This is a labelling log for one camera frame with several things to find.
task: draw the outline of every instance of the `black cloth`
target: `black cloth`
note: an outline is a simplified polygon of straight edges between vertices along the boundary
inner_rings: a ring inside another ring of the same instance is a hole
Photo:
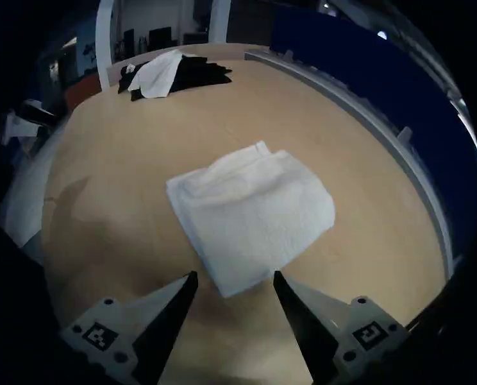
[[[178,65],[178,69],[176,70],[176,75],[169,93],[194,87],[202,87],[204,85],[231,83],[231,79],[226,76],[226,74],[231,72],[231,69],[216,63],[207,63],[207,60],[207,58],[200,56],[183,56]],[[128,89],[135,74],[137,74],[137,71],[144,64],[146,63],[137,65],[133,72],[129,74],[126,73],[126,67],[121,69],[121,79],[119,80],[119,90],[117,91],[118,94]],[[140,89],[133,90],[130,94],[132,101],[144,98]]]

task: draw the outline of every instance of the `wooden table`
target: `wooden table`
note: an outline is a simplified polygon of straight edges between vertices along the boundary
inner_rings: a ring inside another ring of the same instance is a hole
[[[439,242],[403,170],[350,115],[264,64],[219,63],[233,83],[134,103],[112,87],[74,111],[43,209],[51,298],[66,326],[104,296],[133,300],[196,270],[162,382],[310,384],[272,282],[221,298],[165,182],[260,140],[289,151],[322,180],[337,216],[283,273],[344,301],[370,296],[401,323],[444,285]]]

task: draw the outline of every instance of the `blue partition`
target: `blue partition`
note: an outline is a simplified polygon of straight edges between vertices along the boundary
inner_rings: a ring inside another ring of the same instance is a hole
[[[367,98],[399,130],[430,173],[449,222],[455,255],[467,251],[477,226],[477,149],[438,85],[405,52],[352,22],[280,7],[271,50],[291,50]]]

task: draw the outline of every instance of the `white towel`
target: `white towel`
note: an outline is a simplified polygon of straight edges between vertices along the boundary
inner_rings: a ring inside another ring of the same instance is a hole
[[[195,55],[182,53],[178,49],[158,55],[137,71],[128,86],[128,90],[140,89],[140,93],[148,99],[165,98],[169,95],[169,90],[183,56]]]
[[[335,222],[319,178],[264,142],[169,180],[167,194],[224,297],[270,277]]]

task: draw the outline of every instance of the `orange object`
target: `orange object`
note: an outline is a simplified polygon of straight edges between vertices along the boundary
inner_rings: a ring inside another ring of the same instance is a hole
[[[69,87],[65,92],[67,108],[73,112],[76,106],[93,95],[101,92],[101,85],[97,73],[88,75],[77,84]]]

